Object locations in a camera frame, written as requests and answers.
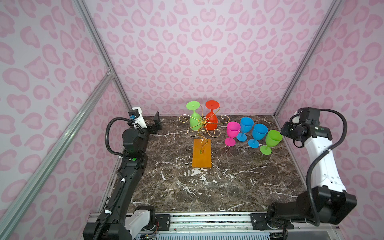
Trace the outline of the red wine glass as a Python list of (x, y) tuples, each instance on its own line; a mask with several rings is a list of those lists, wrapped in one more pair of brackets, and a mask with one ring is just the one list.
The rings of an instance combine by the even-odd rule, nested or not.
[(214, 131), (218, 127), (218, 118), (214, 111), (220, 108), (220, 104), (217, 101), (210, 100), (206, 102), (206, 108), (209, 109), (210, 112), (205, 116), (205, 127), (208, 131)]

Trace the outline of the magenta wine glass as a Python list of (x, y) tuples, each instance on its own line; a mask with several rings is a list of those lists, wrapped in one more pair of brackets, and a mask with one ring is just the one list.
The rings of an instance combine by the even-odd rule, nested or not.
[(241, 130), (241, 125), (237, 122), (229, 122), (227, 124), (227, 135), (228, 138), (225, 139), (225, 144), (228, 147), (233, 147), (236, 145), (235, 138)]

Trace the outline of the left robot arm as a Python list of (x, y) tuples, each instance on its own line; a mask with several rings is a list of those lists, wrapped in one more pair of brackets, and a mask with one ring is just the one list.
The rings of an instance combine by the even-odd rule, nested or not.
[[(109, 142), (110, 129), (116, 121), (125, 121), (129, 128), (122, 134), (123, 152), (113, 151)], [(154, 123), (147, 126), (138, 108), (129, 111), (129, 117), (113, 118), (106, 127), (105, 145), (109, 153), (121, 158), (116, 174), (120, 181), (113, 191), (104, 212), (94, 223), (87, 223), (83, 231), (85, 240), (134, 240), (143, 230), (156, 228), (154, 207), (139, 206), (127, 217), (127, 210), (134, 191), (144, 175), (148, 163), (146, 154), (151, 134), (162, 129), (160, 114), (156, 113)]]

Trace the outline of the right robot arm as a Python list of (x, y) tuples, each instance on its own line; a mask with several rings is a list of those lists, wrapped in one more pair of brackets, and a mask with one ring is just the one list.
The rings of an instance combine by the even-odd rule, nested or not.
[[(322, 112), (333, 113), (342, 120), (342, 135), (335, 143), (331, 130), (321, 126)], [(307, 223), (315, 227), (320, 224), (338, 225), (357, 206), (356, 196), (348, 194), (340, 178), (333, 154), (333, 150), (345, 140), (347, 131), (346, 118), (331, 109), (300, 108), (285, 122), (280, 134), (295, 143), (300, 142), (300, 147), (309, 154), (307, 190), (298, 195), (294, 202), (272, 203), (263, 220), (266, 229), (282, 229), (286, 237), (289, 225), (294, 223)]]

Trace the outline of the blue front wine glass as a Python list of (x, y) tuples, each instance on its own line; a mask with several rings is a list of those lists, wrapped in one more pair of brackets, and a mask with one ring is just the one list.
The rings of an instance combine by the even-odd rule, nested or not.
[(268, 127), (263, 124), (256, 124), (252, 131), (253, 138), (248, 141), (248, 145), (256, 149), (260, 146), (259, 140), (262, 140), (268, 133)]

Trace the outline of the green wine glass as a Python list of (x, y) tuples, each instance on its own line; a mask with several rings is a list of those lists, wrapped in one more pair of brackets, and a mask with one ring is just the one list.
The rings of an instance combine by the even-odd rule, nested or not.
[(192, 111), (190, 116), (190, 128), (193, 131), (199, 131), (203, 127), (202, 116), (197, 112), (200, 106), (200, 103), (197, 101), (188, 102), (186, 105), (187, 109)]
[(276, 130), (270, 130), (266, 136), (264, 146), (260, 147), (260, 151), (263, 155), (270, 155), (272, 153), (272, 147), (277, 146), (283, 139), (283, 135)]

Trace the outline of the blue wine glass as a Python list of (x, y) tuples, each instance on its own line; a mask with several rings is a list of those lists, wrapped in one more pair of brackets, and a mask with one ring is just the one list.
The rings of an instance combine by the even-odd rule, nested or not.
[(253, 138), (248, 141), (248, 145), (256, 149), (260, 146), (259, 140), (262, 140), (268, 133), (268, 127), (263, 124), (256, 124), (252, 131)]
[(240, 142), (245, 142), (247, 140), (247, 135), (252, 127), (254, 126), (254, 121), (249, 117), (243, 117), (240, 121), (241, 130), (237, 135), (237, 140)]

